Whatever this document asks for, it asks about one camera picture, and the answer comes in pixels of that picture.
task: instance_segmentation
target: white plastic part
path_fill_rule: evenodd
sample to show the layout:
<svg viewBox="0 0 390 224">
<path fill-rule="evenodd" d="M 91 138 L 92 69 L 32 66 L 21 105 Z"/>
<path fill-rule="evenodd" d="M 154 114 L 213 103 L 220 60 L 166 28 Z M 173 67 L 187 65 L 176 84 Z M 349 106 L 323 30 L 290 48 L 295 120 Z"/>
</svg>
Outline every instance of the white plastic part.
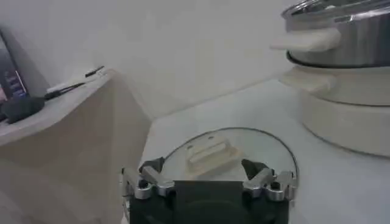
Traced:
<svg viewBox="0 0 390 224">
<path fill-rule="evenodd" d="M 390 67 L 324 69 L 295 66 L 279 80 L 332 102 L 390 106 Z"/>
<path fill-rule="evenodd" d="M 271 49 L 322 52 L 336 47 L 341 33 L 336 28 L 288 32 L 277 37 Z"/>
<path fill-rule="evenodd" d="M 309 93 L 323 93 L 334 87 L 336 79 L 329 74 L 310 74 L 292 69 L 279 78 L 279 81 Z"/>
<path fill-rule="evenodd" d="M 205 135 L 187 146 L 187 179 L 195 180 L 232 164 L 240 157 L 240 151 L 232 147 L 228 139 L 213 134 Z"/>
<path fill-rule="evenodd" d="M 302 122 L 316 136 L 348 149 L 390 156 L 390 107 L 334 103 L 302 93 Z"/>
</svg>

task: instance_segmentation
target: black object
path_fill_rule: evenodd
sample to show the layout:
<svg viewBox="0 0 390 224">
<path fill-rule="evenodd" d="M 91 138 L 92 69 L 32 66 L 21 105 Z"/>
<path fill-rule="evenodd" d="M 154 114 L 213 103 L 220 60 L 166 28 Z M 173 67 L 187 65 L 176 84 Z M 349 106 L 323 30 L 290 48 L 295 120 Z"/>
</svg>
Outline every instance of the black object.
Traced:
<svg viewBox="0 0 390 224">
<path fill-rule="evenodd" d="M 154 160 L 145 161 L 142 164 L 142 166 L 138 169 L 138 171 L 141 173 L 143 167 L 151 166 L 151 167 L 153 167 L 154 170 L 156 170 L 157 172 L 160 173 L 161 170 L 163 170 L 164 163 L 165 163 L 164 157 L 160 157 L 160 158 L 154 159 Z"/>
<path fill-rule="evenodd" d="M 7 122 L 12 124 L 39 112 L 43 107 L 42 97 L 17 97 L 5 102 L 1 112 L 8 118 Z"/>
<path fill-rule="evenodd" d="M 244 159 L 242 164 L 249 179 L 255 170 L 261 171 L 267 167 L 263 163 L 247 159 Z M 146 161 L 141 167 L 153 165 L 162 166 L 163 158 Z M 175 191 L 167 197 L 159 196 L 156 192 L 147 200 L 138 200 L 130 196 L 130 223 L 288 223 L 288 201 L 270 201 L 264 192 L 258 198 L 252 198 L 243 192 L 243 182 L 240 181 L 175 180 Z"/>
<path fill-rule="evenodd" d="M 27 89 L 16 69 L 16 63 L 0 32 L 0 102 L 13 97 L 28 96 Z"/>
<path fill-rule="evenodd" d="M 46 93 L 44 95 L 44 99 L 47 101 L 47 100 L 51 100 L 51 99 L 57 98 L 57 97 L 59 97 L 61 95 L 64 95 L 65 93 L 67 93 L 67 92 L 69 92 L 69 91 L 71 91 L 73 89 L 76 89 L 77 87 L 82 86 L 84 84 L 85 83 L 82 82 L 82 83 L 78 83 L 78 84 L 75 84 L 75 85 L 72 85 L 72 86 L 65 87 L 63 89 L 55 90 L 55 91 L 53 91 L 51 93 Z"/>
<path fill-rule="evenodd" d="M 103 68 L 104 68 L 104 66 L 100 66 L 97 69 L 86 73 L 85 78 L 88 78 L 89 76 L 95 75 L 98 71 L 102 70 Z"/>
<path fill-rule="evenodd" d="M 265 165 L 264 163 L 252 162 L 251 160 L 248 159 L 241 160 L 241 165 L 244 167 L 248 180 L 251 180 L 264 168 L 268 168 L 268 166 Z"/>
</svg>

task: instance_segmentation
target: metal bracket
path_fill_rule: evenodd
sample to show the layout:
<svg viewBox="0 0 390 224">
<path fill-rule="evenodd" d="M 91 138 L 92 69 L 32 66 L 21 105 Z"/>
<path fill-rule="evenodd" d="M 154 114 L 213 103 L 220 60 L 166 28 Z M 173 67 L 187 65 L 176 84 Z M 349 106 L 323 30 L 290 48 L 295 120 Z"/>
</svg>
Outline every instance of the metal bracket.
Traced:
<svg viewBox="0 0 390 224">
<path fill-rule="evenodd" d="M 152 196 L 152 185 L 141 184 L 142 178 L 135 170 L 124 168 L 122 170 L 122 196 L 134 195 L 137 199 L 147 199 Z"/>
<path fill-rule="evenodd" d="M 252 198 L 257 198 L 260 196 L 265 185 L 271 183 L 274 179 L 273 171 L 264 168 L 251 180 L 243 182 L 244 191 L 249 192 Z"/>
<path fill-rule="evenodd" d="M 164 178 L 153 167 L 146 166 L 142 168 L 142 177 L 157 188 L 160 196 L 166 197 L 175 188 L 175 182 Z"/>
<path fill-rule="evenodd" d="M 296 195 L 297 180 L 291 171 L 281 172 L 277 178 L 266 187 L 266 194 L 272 201 L 293 200 Z"/>
</svg>

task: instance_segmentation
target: black cable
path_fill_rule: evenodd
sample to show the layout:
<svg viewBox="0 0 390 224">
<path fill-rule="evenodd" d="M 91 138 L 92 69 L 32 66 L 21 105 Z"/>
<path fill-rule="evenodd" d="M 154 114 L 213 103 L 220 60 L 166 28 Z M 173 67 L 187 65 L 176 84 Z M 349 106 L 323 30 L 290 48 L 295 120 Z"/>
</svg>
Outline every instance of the black cable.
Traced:
<svg viewBox="0 0 390 224">
<path fill-rule="evenodd" d="M 67 93 L 67 92 L 69 92 L 69 91 L 71 91 L 73 89 L 76 89 L 77 87 L 82 86 L 84 84 L 85 84 L 85 82 L 81 82 L 81 83 L 77 83 L 77 84 L 74 84 L 74 85 L 62 88 L 62 89 L 55 90 L 55 91 L 53 91 L 51 93 L 46 93 L 43 96 L 43 98 L 45 99 L 45 101 L 57 98 L 57 97 L 62 96 L 65 93 Z"/>
</svg>

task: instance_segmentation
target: white wall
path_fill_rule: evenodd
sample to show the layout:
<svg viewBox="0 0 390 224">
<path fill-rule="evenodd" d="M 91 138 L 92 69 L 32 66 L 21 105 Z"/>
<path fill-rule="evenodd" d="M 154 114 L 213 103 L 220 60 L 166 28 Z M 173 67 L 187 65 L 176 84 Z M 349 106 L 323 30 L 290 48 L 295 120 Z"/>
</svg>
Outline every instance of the white wall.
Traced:
<svg viewBox="0 0 390 224">
<path fill-rule="evenodd" d="M 2 0 L 0 26 L 34 93 L 106 65 L 150 117 L 289 67 L 268 44 L 295 0 Z"/>
</svg>

